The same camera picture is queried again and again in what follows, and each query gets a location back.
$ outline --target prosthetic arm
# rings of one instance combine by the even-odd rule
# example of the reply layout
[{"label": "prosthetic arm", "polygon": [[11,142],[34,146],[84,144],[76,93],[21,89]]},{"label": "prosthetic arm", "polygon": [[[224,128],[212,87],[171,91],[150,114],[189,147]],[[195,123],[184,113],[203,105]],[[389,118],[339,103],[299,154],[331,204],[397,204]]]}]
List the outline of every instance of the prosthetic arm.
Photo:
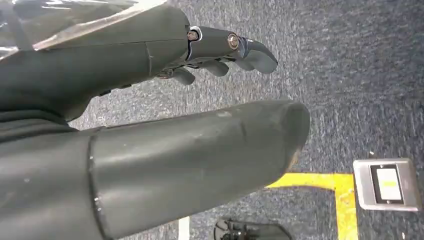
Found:
[{"label": "prosthetic arm", "polygon": [[[32,30],[68,22],[28,16],[45,2],[0,3],[7,26],[0,40],[14,44],[0,56],[2,240],[138,233],[272,183],[306,142],[309,113],[290,100],[77,131],[67,121],[113,89],[152,78],[191,84],[185,68],[224,76],[227,63],[270,74],[277,60],[255,40],[190,25],[168,4],[63,1],[61,8],[79,17],[63,13],[57,21],[84,20],[82,31],[70,27],[43,39],[45,32]],[[101,20],[90,19],[95,15]]]}]

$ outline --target metal screw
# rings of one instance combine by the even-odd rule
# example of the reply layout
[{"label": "metal screw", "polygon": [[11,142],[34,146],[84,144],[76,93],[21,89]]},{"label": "metal screw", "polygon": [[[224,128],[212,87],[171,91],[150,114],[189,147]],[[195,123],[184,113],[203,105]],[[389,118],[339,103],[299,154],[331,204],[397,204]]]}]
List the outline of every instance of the metal screw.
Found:
[{"label": "metal screw", "polygon": [[230,33],[228,35],[228,45],[233,50],[239,48],[239,37],[234,33]]},{"label": "metal screw", "polygon": [[197,31],[189,31],[187,33],[187,38],[189,41],[196,41],[199,39],[199,34]]}]

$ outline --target yellow floor marking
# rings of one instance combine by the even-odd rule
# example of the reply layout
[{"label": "yellow floor marking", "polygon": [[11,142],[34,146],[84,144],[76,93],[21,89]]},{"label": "yellow floor marking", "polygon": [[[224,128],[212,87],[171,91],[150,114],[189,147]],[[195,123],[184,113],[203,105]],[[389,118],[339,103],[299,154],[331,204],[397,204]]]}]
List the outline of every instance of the yellow floor marking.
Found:
[{"label": "yellow floor marking", "polygon": [[354,176],[343,173],[286,173],[267,188],[309,186],[334,191],[338,240],[358,240]]}]

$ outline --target plastic wrap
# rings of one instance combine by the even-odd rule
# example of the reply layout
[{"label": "plastic wrap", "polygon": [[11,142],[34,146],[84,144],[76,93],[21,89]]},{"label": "plastic wrap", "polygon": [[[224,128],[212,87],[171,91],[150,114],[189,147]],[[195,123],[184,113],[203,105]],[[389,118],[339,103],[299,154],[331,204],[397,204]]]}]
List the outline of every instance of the plastic wrap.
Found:
[{"label": "plastic wrap", "polygon": [[124,21],[167,0],[0,0],[0,60]]}]

